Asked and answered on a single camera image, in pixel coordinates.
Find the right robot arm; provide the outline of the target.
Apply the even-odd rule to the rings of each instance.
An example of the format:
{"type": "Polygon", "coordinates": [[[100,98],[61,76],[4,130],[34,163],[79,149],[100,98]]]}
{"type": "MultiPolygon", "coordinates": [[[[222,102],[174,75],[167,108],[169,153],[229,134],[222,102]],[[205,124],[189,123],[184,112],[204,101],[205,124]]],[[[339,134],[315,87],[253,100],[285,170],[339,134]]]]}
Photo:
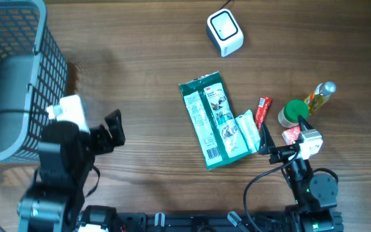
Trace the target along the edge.
{"type": "Polygon", "coordinates": [[[343,231],[338,205],[338,176],[327,168],[313,169],[309,158],[319,152],[323,136],[302,116],[298,117],[300,133],[290,145],[277,147],[263,123],[259,154],[269,155],[271,164],[283,164],[282,172],[295,205],[282,212],[263,213],[255,217],[266,231],[343,231]]]}

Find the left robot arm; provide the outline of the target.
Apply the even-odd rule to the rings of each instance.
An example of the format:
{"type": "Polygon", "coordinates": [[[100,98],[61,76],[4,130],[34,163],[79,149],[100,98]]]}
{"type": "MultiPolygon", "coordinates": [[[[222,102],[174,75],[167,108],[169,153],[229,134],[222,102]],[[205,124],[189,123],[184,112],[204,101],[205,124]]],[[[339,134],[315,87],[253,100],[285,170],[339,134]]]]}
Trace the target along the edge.
{"type": "Polygon", "coordinates": [[[125,143],[122,115],[115,110],[100,124],[82,131],[77,123],[55,119],[42,130],[37,153],[41,165],[21,197],[20,231],[74,231],[87,194],[84,184],[97,155],[125,143]]]}

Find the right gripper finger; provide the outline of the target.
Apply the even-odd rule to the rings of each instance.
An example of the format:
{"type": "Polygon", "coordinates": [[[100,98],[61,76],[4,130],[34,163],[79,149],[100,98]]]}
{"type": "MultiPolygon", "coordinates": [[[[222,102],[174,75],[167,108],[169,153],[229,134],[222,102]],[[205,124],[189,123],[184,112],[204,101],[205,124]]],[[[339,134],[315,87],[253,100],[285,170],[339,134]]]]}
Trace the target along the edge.
{"type": "Polygon", "coordinates": [[[311,126],[302,115],[298,116],[298,126],[300,128],[300,131],[307,131],[307,130],[314,129],[314,127],[311,126]]]}
{"type": "Polygon", "coordinates": [[[275,152],[275,143],[270,135],[269,129],[266,123],[261,123],[260,131],[260,145],[258,153],[260,155],[268,155],[275,152]]]}

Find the red white tube package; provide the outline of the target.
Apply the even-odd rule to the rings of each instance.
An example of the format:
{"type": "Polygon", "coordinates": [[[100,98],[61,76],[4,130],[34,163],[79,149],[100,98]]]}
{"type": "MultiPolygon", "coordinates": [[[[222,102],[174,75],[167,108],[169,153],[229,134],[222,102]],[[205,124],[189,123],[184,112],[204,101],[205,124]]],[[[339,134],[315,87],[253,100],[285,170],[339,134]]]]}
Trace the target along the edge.
{"type": "Polygon", "coordinates": [[[261,130],[262,123],[264,122],[266,118],[266,115],[270,108],[271,103],[272,103],[272,99],[270,97],[266,97],[266,96],[260,97],[256,115],[254,117],[254,121],[259,131],[261,130]]]}

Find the pink Kleenex tissue pack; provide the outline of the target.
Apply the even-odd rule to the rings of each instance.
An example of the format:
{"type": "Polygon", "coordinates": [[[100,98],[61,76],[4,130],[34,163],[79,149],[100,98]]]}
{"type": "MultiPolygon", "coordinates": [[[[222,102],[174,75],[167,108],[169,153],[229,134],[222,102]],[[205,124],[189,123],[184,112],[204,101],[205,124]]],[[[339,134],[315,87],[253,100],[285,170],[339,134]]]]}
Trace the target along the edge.
{"type": "Polygon", "coordinates": [[[293,144],[295,140],[298,139],[298,135],[300,134],[301,130],[299,126],[295,126],[293,128],[285,130],[281,135],[283,140],[287,145],[293,144]]]}

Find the yellow oil bottle silver cap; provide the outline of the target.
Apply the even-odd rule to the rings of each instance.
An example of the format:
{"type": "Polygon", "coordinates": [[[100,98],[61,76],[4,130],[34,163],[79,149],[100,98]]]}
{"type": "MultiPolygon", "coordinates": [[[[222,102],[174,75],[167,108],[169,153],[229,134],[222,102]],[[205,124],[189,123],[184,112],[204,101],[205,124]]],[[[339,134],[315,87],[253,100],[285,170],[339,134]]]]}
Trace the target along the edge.
{"type": "Polygon", "coordinates": [[[314,115],[318,109],[325,104],[333,93],[336,92],[336,84],[334,82],[320,83],[316,89],[304,99],[305,104],[309,108],[310,115],[314,115]]]}

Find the Knorr jar green lid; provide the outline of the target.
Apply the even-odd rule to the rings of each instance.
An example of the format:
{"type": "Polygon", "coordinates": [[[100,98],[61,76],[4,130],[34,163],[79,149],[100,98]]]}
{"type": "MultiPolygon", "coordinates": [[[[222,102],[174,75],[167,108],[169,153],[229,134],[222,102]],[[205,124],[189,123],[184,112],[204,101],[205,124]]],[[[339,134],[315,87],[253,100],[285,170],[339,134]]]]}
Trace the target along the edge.
{"type": "Polygon", "coordinates": [[[293,128],[298,125],[298,116],[304,119],[309,116],[309,107],[302,100],[291,100],[278,114],[279,123],[285,128],[293,128]]]}

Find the teal toothbrush package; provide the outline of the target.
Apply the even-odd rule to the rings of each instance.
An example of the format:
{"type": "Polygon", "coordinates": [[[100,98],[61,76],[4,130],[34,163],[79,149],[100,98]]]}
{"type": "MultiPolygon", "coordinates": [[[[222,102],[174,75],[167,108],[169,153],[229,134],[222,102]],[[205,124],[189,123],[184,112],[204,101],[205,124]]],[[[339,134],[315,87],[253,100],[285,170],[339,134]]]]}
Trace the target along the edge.
{"type": "Polygon", "coordinates": [[[256,153],[260,148],[260,134],[251,110],[237,116],[236,123],[247,142],[250,153],[256,153]]]}

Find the green 3M gloves package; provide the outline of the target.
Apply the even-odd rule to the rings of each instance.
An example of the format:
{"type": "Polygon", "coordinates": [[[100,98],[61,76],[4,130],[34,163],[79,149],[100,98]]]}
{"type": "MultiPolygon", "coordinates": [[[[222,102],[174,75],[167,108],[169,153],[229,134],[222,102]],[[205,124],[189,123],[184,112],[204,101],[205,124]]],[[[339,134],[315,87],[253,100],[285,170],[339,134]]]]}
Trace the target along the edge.
{"type": "Polygon", "coordinates": [[[236,123],[219,72],[181,84],[179,89],[208,170],[252,154],[236,123]]]}

